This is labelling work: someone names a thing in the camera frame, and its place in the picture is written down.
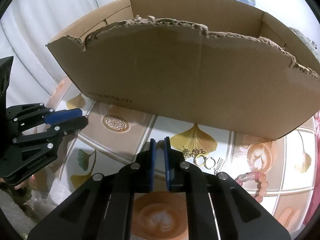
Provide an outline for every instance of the white curtain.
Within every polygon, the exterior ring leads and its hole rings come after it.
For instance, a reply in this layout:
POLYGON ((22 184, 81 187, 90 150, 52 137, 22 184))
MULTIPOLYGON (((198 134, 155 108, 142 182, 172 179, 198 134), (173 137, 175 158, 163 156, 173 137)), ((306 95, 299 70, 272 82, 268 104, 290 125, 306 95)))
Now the white curtain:
POLYGON ((66 74, 45 45, 68 25, 111 1, 12 1, 0 21, 0 58, 14 56, 7 107, 48 101, 66 74))

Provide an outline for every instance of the blue gripper pad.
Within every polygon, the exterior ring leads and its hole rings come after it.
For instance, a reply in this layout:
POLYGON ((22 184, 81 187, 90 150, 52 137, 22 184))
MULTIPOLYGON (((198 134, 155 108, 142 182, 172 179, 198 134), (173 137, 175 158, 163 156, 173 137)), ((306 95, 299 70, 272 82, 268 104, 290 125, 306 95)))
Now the blue gripper pad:
POLYGON ((155 165, 156 165, 156 141, 154 139, 150 140, 149 150, 151 151, 150 192, 152 192, 154 182, 155 182, 155 165))
POLYGON ((44 122, 46 124, 54 125, 55 123, 68 121, 80 116, 82 116, 82 110, 80 108, 61 110, 45 116, 44 122))
POLYGON ((167 190, 170 191, 170 167, 169 167, 169 151, 168 145, 164 142, 164 167, 165 167, 165 180, 167 184, 167 190))

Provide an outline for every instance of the pink cloth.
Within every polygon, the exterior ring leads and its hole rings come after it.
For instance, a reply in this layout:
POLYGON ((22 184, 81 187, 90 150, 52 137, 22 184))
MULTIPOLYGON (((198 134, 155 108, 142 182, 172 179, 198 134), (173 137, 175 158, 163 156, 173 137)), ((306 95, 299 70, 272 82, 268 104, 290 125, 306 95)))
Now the pink cloth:
POLYGON ((317 172, 317 171, 320 171, 320 155, 319 155, 320 153, 320 111, 315 114, 314 118, 315 118, 316 138, 317 138, 316 181, 315 181, 315 188, 311 198, 310 206, 309 206, 307 215, 303 221, 304 225, 306 225, 310 221, 318 205, 320 204, 320 172, 317 172))

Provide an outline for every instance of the metal screw head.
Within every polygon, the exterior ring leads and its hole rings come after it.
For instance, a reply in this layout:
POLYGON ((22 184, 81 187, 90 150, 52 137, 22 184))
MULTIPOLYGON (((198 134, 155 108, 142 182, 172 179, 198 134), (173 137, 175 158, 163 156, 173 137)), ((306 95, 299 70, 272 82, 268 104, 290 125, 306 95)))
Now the metal screw head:
POLYGON ((182 163, 180 163, 180 167, 183 169, 188 169, 190 167, 190 163, 182 162, 182 163))
POLYGON ((96 173, 92 176, 93 180, 94 181, 99 181, 99 180, 102 180, 103 179, 103 174, 101 173, 96 173))
POLYGON ((226 174, 225 172, 219 172, 218 177, 219 179, 226 180, 228 178, 228 174, 226 174))
POLYGON ((131 163, 130 168, 133 170, 138 170, 140 168, 139 163, 131 163))

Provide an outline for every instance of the jewelry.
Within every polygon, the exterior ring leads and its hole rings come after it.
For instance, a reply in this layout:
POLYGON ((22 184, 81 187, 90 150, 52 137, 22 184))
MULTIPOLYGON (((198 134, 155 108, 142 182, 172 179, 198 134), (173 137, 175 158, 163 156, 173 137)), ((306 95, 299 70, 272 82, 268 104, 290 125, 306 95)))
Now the jewelry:
POLYGON ((214 174, 219 173, 222 170, 225 163, 226 163, 226 161, 224 159, 219 158, 217 166, 214 168, 214 174))
POLYGON ((208 153, 205 149, 195 148, 192 151, 189 151, 189 149, 183 149, 182 153, 185 160, 193 157, 193 163, 199 167, 204 166, 206 169, 211 170, 216 165, 216 161, 212 157, 206 157, 208 153), (203 163, 199 164, 197 159, 201 157, 203 158, 203 163))
POLYGON ((160 140, 156 142, 156 150, 164 150, 164 140, 160 140))
POLYGON ((267 176, 264 173, 261 173, 259 171, 251 171, 249 173, 239 175, 236 178, 236 183, 242 186, 243 183, 248 180, 255 180, 258 183, 258 190, 254 199, 258 203, 261 203, 263 197, 267 194, 267 187, 269 185, 269 182, 266 180, 266 178, 267 176))
POLYGON ((216 161, 214 160, 214 158, 212 158, 212 157, 206 158, 206 160, 204 162, 204 166, 208 170, 211 170, 215 165, 216 165, 216 161))
POLYGON ((206 161, 207 161, 207 158, 206 158, 204 155, 202 155, 202 154, 198 154, 198 155, 196 155, 196 156, 193 158, 194 164, 197 165, 197 166, 199 166, 199 167, 204 166, 204 164, 205 164, 206 161), (203 163, 202 163, 202 164, 198 164, 198 163, 197 163, 197 159, 200 158, 200 157, 203 158, 203 163))

